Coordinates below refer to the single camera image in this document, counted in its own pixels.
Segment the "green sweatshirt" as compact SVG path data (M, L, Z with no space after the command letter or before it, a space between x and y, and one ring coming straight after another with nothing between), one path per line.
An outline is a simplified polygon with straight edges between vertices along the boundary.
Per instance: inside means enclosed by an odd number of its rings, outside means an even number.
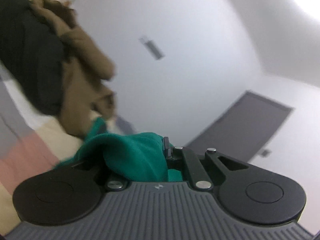
M165 158L171 147L168 137L156 133L110 133L104 120L96 118L76 154L56 167L98 159L99 163L131 181L180 182L182 172L168 168Z

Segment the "grey door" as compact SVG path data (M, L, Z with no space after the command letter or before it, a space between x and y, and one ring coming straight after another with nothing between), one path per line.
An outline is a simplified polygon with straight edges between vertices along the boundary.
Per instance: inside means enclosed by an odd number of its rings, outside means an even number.
M247 91L213 124L189 142L197 154L215 148L240 161L250 161L276 134L293 108Z

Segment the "patchwork checkered quilt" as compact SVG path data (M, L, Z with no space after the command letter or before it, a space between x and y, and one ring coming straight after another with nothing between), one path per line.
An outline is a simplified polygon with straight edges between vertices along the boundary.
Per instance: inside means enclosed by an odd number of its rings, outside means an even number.
M34 108L1 66L1 235L20 223L12 202L17 185L73 156L81 144L55 117Z

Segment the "brown garment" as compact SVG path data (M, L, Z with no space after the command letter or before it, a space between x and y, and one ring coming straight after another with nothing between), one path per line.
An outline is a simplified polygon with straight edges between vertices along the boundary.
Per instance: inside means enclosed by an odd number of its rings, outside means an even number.
M114 77L115 65L80 27L73 9L55 0L32 0L31 7L66 48L59 123L66 133L84 138L91 127L92 111L106 120L115 114L114 93L103 84Z

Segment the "black garment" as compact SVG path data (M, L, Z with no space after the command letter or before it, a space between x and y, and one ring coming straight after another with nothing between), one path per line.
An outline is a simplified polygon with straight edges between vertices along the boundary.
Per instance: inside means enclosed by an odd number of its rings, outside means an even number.
M63 55L62 42L28 0L1 0L1 61L43 114L61 109Z

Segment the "grey switch beside door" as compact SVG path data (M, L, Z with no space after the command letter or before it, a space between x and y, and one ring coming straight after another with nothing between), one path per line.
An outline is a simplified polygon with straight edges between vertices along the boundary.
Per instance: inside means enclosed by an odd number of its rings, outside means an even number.
M267 158L270 154L271 154L271 150L268 150L268 149L264 149L262 152L261 152L261 156L263 157L263 158Z

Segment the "grey wall panel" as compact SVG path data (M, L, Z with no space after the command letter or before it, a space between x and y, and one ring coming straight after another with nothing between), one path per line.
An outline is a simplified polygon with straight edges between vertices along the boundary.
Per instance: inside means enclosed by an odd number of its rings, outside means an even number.
M160 60L164 57L163 52L159 49L159 47L155 44L153 40L148 40L144 43L144 45L156 60Z

